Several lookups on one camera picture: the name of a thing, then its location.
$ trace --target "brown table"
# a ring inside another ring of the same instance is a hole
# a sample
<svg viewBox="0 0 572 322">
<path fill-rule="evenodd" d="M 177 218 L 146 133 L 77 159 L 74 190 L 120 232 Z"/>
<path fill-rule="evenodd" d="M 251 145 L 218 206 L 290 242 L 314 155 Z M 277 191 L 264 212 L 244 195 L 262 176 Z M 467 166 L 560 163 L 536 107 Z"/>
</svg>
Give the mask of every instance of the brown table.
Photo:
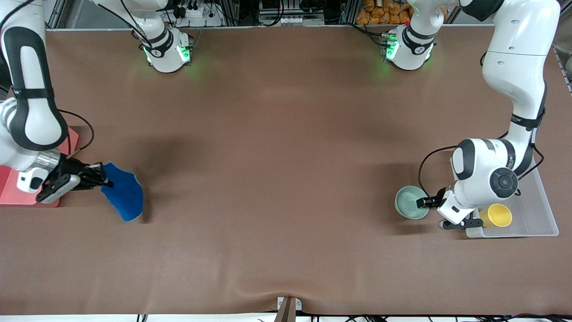
<svg viewBox="0 0 572 322">
<path fill-rule="evenodd" d="M 425 154 L 507 129 L 509 99 L 480 76 L 491 35 L 443 28 L 405 72 L 351 28 L 208 30 L 191 67 L 160 74 L 128 32 L 48 33 L 58 106 L 97 131 L 79 157 L 134 171 L 146 212 L 123 223 L 99 191 L 0 209 L 0 313 L 256 312 L 283 295 L 321 314 L 572 313 L 572 100 L 552 53 L 538 145 L 560 236 L 468 239 L 394 210 Z M 426 165 L 431 191 L 448 156 Z"/>
</svg>

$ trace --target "blue object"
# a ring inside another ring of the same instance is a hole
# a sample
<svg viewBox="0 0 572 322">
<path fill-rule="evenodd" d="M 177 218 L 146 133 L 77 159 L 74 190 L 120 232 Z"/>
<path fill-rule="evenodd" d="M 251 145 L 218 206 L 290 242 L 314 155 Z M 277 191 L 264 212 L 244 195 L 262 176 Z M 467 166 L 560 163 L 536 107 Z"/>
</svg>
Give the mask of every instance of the blue object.
<svg viewBox="0 0 572 322">
<path fill-rule="evenodd" d="M 143 213 L 143 189 L 131 172 L 125 172 L 113 163 L 104 165 L 105 174 L 113 188 L 101 186 L 101 192 L 115 207 L 121 219 L 130 222 Z"/>
</svg>

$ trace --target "white bracket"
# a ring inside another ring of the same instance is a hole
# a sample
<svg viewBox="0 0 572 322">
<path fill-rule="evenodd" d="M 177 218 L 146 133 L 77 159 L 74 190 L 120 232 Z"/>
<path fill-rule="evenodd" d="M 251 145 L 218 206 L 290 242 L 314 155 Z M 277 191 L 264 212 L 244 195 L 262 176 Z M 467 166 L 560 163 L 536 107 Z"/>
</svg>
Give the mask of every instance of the white bracket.
<svg viewBox="0 0 572 322">
<path fill-rule="evenodd" d="M 296 301 L 296 311 L 302 311 L 302 301 L 300 301 L 300 300 L 297 299 L 297 298 L 294 298 L 294 300 Z M 277 302 L 278 302 L 278 303 L 277 303 L 278 305 L 276 306 L 276 309 L 277 309 L 277 310 L 280 309 L 280 307 L 282 306 L 282 302 L 283 302 L 283 301 L 284 301 L 284 298 L 283 298 L 283 297 L 279 297 L 279 298 L 278 298 L 278 301 L 277 301 Z"/>
</svg>

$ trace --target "tabletop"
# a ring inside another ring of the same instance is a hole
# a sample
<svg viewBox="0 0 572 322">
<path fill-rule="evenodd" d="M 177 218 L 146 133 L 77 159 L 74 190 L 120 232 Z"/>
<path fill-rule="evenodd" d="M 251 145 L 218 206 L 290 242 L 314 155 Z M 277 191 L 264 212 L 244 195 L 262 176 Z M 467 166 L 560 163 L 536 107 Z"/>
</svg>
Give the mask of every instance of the tabletop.
<svg viewBox="0 0 572 322">
<path fill-rule="evenodd" d="M 427 153 L 508 129 L 479 66 L 492 32 L 443 28 L 407 72 L 352 28 L 204 30 L 171 74 L 129 32 L 48 32 L 56 103 L 96 131 L 76 157 L 133 171 L 145 211 L 123 223 L 99 189 L 0 209 L 0 314 L 261 312 L 277 296 L 316 314 L 572 313 L 571 96 L 552 52 L 537 143 L 559 236 L 469 239 L 394 209 Z M 452 183 L 449 156 L 426 163 L 430 191 Z"/>
</svg>

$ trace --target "pile of brown objects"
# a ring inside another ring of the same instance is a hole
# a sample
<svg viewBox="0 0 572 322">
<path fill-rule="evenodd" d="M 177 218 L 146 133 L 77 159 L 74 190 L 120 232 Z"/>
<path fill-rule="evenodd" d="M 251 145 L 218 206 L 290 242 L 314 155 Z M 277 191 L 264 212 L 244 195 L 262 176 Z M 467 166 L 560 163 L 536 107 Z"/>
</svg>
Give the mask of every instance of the pile of brown objects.
<svg viewBox="0 0 572 322">
<path fill-rule="evenodd" d="M 409 3 L 393 0 L 383 0 L 383 6 L 377 6 L 375 0 L 363 0 L 363 10 L 357 14 L 357 25 L 386 25 L 409 22 L 415 14 Z M 447 9 L 441 7 L 444 19 L 447 19 Z"/>
</svg>

